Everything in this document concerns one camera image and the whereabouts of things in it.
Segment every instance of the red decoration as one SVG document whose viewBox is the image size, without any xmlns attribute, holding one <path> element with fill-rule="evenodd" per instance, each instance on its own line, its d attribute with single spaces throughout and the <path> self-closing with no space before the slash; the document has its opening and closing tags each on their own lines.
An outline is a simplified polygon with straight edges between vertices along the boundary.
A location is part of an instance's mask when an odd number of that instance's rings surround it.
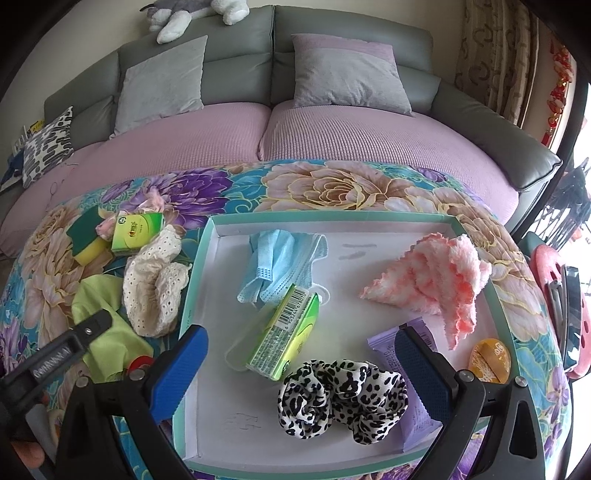
<svg viewBox="0 0 591 480">
<path fill-rule="evenodd" d="M 542 143 L 549 147 L 556 133 L 556 127 L 560 123 L 560 118 L 564 113 L 564 106 L 566 104 L 566 95 L 569 91 L 569 86 L 574 78 L 573 66 L 570 59 L 570 53 L 564 45 L 562 45 L 555 38 L 550 43 L 550 53 L 554 60 L 554 71 L 558 74 L 558 81 L 556 87 L 550 92 L 548 99 L 548 107 L 552 115 L 548 117 L 548 129 L 542 138 Z"/>
</svg>

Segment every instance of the pink sofa cover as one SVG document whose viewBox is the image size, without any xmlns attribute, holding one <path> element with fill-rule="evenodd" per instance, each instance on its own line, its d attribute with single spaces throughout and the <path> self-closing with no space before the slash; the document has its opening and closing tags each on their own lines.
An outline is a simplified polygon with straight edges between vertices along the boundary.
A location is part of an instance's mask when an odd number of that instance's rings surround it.
<svg viewBox="0 0 591 480">
<path fill-rule="evenodd" d="M 432 168 L 464 182 L 505 223 L 519 194 L 497 164 L 451 128 L 413 117 L 352 106 L 275 107 L 261 140 L 261 160 L 375 160 Z"/>
<path fill-rule="evenodd" d="M 0 250 L 18 255 L 49 209 L 82 193 L 169 171 L 258 161 L 270 114 L 258 103 L 207 105 L 77 150 L 17 200 L 0 229 Z"/>
<path fill-rule="evenodd" d="M 432 168 L 464 182 L 506 222 L 518 193 L 482 150 L 445 125 L 348 106 L 273 110 L 222 103 L 156 120 L 76 152 L 33 183 L 0 229 L 0 250 L 16 256 L 59 203 L 109 184 L 175 170 L 286 158 L 375 160 Z"/>
</svg>

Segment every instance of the purple pillow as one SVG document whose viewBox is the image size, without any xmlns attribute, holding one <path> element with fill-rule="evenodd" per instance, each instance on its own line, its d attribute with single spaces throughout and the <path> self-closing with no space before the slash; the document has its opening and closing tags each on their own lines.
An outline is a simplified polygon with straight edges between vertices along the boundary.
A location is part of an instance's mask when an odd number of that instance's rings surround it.
<svg viewBox="0 0 591 480">
<path fill-rule="evenodd" d="M 295 108 L 350 105 L 411 114 L 392 45 L 313 33 L 291 38 Z"/>
</svg>

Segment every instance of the barcode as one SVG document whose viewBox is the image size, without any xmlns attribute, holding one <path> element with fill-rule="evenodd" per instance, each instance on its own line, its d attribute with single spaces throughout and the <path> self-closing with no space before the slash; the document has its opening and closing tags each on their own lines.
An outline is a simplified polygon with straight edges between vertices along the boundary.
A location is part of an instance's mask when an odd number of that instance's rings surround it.
<svg viewBox="0 0 591 480">
<path fill-rule="evenodd" d="M 435 347 L 435 345 L 433 345 L 433 342 L 431 341 L 431 338 L 429 337 L 429 335 L 427 335 L 425 332 L 419 333 L 419 335 L 423 339 L 423 342 L 425 342 L 427 344 L 427 346 L 435 352 L 436 347 Z"/>
<path fill-rule="evenodd" d="M 291 293 L 291 296 L 283 308 L 281 315 L 279 315 L 277 321 L 283 323 L 284 325 L 289 325 L 291 322 L 293 322 L 296 319 L 297 313 L 303 305 L 306 297 L 307 293 L 305 291 L 299 290 L 296 287 Z"/>
</svg>

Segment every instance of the wall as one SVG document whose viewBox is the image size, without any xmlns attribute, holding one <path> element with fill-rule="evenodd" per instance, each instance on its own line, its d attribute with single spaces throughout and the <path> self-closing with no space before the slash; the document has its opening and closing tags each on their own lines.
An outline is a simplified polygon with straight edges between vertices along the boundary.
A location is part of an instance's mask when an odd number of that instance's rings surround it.
<svg viewBox="0 0 591 480">
<path fill-rule="evenodd" d="M 27 127 L 43 117 L 45 98 L 123 43 L 147 33 L 139 9 L 149 0 L 82 0 L 37 44 L 0 102 L 0 162 Z M 465 0 L 249 0 L 338 9 L 429 30 L 435 74 L 453 80 Z"/>
</svg>

